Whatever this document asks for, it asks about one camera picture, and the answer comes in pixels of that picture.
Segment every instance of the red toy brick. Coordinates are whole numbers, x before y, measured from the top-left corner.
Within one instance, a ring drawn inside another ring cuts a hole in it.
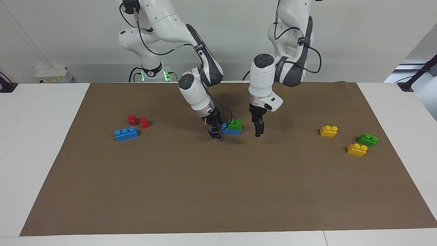
[[[141,126],[142,126],[143,129],[146,129],[146,128],[150,127],[149,122],[147,121],[146,118],[143,117],[143,118],[140,119],[140,121],[141,121]]]
[[[138,125],[138,119],[135,116],[133,116],[132,114],[128,116],[128,122],[129,122],[129,125],[131,125],[131,126]]]

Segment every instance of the blue toy brick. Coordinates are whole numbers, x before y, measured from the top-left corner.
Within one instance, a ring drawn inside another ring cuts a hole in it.
[[[240,130],[229,130],[225,129],[228,126],[228,124],[223,123],[222,124],[222,134],[228,134],[228,135],[241,135]]]
[[[114,134],[115,134],[115,138],[120,142],[138,137],[138,131],[135,127],[129,127],[129,129],[124,128],[122,130],[116,130]]]

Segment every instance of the green toy brick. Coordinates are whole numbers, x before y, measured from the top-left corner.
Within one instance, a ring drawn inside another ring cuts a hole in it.
[[[358,138],[358,143],[366,145],[368,147],[373,147],[378,142],[378,138],[376,136],[372,136],[368,133],[361,135]]]
[[[241,128],[243,126],[243,123],[240,119],[237,120],[232,120],[229,122],[229,127],[228,130],[236,130],[236,131],[241,131]]]

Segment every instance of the green light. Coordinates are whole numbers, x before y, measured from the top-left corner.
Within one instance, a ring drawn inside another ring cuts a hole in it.
[[[164,71],[164,78],[165,78],[166,82],[170,81],[171,80],[171,75],[167,71]]]

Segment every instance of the electrical outlet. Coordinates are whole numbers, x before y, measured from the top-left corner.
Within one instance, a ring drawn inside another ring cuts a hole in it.
[[[73,75],[65,67],[37,68],[38,83],[71,83]]]

